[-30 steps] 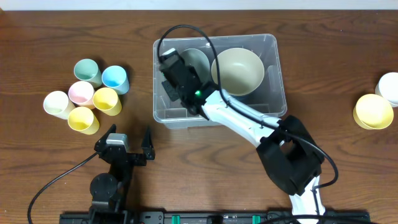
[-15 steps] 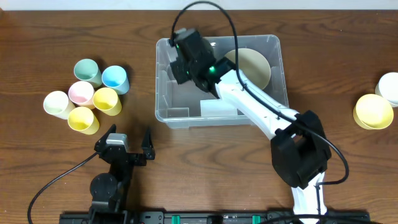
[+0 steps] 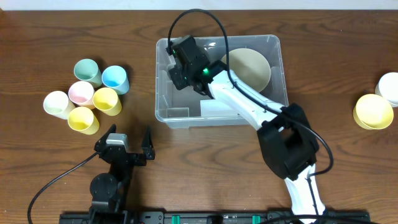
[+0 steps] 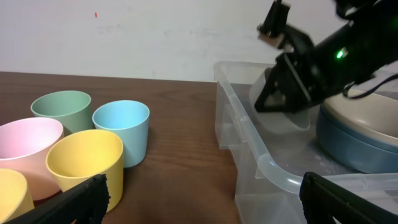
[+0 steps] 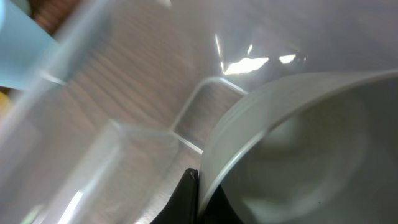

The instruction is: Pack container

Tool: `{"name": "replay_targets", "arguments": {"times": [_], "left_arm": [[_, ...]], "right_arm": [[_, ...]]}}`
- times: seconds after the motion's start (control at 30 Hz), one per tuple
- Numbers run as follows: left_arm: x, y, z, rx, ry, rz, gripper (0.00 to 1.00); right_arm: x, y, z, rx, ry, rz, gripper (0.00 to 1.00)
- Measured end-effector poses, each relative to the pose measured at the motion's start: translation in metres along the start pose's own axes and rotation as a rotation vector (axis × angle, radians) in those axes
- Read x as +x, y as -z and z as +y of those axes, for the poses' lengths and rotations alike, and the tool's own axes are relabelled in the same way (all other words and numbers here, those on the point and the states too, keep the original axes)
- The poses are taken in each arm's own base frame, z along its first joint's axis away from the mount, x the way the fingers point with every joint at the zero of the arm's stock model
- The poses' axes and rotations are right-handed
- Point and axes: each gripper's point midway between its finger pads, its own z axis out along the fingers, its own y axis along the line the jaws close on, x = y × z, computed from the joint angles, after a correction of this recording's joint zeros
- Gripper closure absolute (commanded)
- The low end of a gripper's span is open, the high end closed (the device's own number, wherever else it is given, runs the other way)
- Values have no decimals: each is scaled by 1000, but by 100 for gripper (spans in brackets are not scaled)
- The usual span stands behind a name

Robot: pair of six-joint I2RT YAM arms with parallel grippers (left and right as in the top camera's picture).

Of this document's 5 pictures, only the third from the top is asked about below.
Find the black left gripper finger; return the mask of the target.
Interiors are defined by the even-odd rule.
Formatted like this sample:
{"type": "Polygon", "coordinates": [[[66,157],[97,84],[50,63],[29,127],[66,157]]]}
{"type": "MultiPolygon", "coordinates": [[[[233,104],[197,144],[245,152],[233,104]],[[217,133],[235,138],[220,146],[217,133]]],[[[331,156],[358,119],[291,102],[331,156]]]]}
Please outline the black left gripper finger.
{"type": "Polygon", "coordinates": [[[154,150],[154,145],[152,143],[149,126],[147,127],[144,139],[142,140],[141,149],[147,160],[155,159],[155,150],[154,150]]]}
{"type": "Polygon", "coordinates": [[[104,133],[104,135],[102,137],[100,137],[98,141],[96,141],[94,150],[96,152],[103,152],[107,148],[107,145],[108,145],[106,143],[108,136],[111,133],[115,133],[115,132],[116,132],[116,125],[112,124],[111,127],[104,133]]]}

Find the beige bowl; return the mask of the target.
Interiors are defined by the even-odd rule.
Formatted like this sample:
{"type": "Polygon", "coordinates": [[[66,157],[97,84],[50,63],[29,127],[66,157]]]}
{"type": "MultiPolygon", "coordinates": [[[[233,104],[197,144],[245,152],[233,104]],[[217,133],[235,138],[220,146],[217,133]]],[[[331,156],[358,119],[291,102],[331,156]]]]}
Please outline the beige bowl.
{"type": "Polygon", "coordinates": [[[269,62],[253,49],[240,48],[230,51],[229,67],[240,80],[257,92],[265,89],[271,79],[269,62]]]}

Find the yellow bowl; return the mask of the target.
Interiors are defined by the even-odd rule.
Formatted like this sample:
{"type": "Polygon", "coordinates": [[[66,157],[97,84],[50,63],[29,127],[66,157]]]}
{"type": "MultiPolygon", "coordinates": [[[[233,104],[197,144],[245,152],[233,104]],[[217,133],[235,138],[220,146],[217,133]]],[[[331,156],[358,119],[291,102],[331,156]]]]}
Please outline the yellow bowl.
{"type": "Polygon", "coordinates": [[[353,109],[355,122],[363,129],[384,129],[394,119],[390,103],[376,94],[363,95],[353,109]]]}

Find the white bowl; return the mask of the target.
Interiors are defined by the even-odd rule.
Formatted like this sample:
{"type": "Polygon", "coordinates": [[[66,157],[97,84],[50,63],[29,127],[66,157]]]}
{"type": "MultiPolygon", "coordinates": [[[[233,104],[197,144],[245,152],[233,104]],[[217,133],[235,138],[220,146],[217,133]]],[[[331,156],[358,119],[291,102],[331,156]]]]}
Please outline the white bowl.
{"type": "Polygon", "coordinates": [[[397,107],[398,97],[398,73],[389,72],[384,74],[375,87],[375,94],[385,98],[392,107],[397,107]]]}

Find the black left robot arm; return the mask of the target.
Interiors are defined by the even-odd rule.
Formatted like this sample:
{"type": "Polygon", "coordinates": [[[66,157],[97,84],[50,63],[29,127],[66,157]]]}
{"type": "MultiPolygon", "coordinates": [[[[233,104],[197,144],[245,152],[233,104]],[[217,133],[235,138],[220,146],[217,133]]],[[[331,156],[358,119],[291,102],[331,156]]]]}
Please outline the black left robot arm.
{"type": "Polygon", "coordinates": [[[118,134],[113,124],[96,142],[94,150],[109,164],[109,171],[97,175],[90,184],[90,212],[118,213],[123,210],[135,166],[147,164],[146,155],[128,152],[126,134],[118,134]]]}

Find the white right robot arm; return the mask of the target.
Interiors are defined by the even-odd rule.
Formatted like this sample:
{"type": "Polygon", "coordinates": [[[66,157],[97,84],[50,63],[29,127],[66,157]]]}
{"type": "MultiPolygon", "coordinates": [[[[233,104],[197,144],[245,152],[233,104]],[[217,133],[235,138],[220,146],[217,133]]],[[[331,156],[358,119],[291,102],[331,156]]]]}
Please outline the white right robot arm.
{"type": "Polygon", "coordinates": [[[170,128],[248,124],[270,170],[284,180],[300,223],[326,214],[315,177],[322,143],[289,104],[274,35],[163,38],[156,43],[155,117],[170,128]]]}

